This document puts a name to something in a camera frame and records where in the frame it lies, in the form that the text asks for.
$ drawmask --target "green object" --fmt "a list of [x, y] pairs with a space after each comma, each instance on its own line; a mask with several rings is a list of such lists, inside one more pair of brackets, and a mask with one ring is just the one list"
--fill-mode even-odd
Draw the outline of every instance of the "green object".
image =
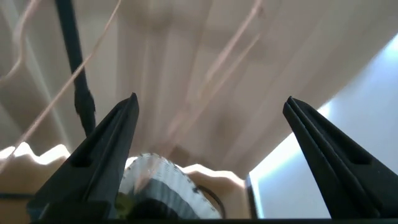
[[132, 210], [132, 200], [128, 195], [118, 192], [114, 206], [117, 211], [116, 218], [125, 220], [127, 215]]

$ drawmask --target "ceiling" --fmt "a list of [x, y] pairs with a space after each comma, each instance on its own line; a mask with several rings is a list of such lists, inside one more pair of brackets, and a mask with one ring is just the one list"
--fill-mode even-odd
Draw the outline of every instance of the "ceiling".
[[[83, 56], [101, 35], [116, 0], [74, 1]], [[117, 102], [137, 94], [140, 106], [131, 155], [148, 151], [250, 11], [242, 0], [124, 0], [86, 76], [97, 124]], [[0, 74], [12, 66], [11, 30], [27, 0], [2, 0]], [[226, 65], [249, 52], [179, 142], [182, 166], [201, 163], [240, 177], [290, 132], [282, 115], [288, 96], [318, 108], [344, 87], [397, 32], [395, 0], [265, 0]], [[0, 148], [13, 145], [70, 78], [53, 0], [42, 0], [27, 29], [27, 61], [0, 86]], [[73, 87], [28, 140], [36, 154], [57, 144], [73, 151], [85, 134]]]

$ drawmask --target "black pole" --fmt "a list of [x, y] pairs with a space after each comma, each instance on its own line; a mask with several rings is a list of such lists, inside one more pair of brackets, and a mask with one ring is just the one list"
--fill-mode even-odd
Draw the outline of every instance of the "black pole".
[[[63, 41], [67, 50], [70, 70], [73, 73], [83, 61], [79, 33], [76, 26], [72, 0], [55, 0], [62, 28]], [[75, 81], [75, 109], [80, 117], [86, 136], [95, 129], [95, 104], [87, 86], [86, 72], [83, 69]]]

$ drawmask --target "wall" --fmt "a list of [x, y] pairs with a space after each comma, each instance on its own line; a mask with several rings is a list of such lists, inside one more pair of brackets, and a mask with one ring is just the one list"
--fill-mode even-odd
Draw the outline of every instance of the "wall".
[[[398, 173], [398, 35], [327, 103], [332, 123]], [[251, 173], [260, 217], [329, 218], [308, 164], [291, 134]]]

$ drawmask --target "striped round object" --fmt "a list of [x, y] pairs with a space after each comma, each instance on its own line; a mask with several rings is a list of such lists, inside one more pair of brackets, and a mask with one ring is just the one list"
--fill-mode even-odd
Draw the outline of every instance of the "striped round object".
[[[143, 189], [134, 193], [134, 184], [146, 172], [148, 163], [158, 159], [161, 162], [152, 178]], [[192, 180], [174, 163], [157, 154], [144, 154], [138, 157], [124, 172], [119, 192], [131, 199], [129, 204], [132, 208], [126, 217], [129, 220], [221, 218], [214, 206], [199, 190], [196, 190]]]

